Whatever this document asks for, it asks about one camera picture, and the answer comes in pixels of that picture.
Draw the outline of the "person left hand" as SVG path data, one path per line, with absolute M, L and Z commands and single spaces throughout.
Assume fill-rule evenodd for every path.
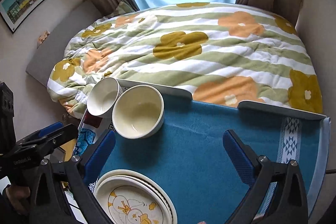
M 13 207 L 20 207 L 21 200 L 30 196 L 30 188 L 27 186 L 10 185 L 5 192 Z

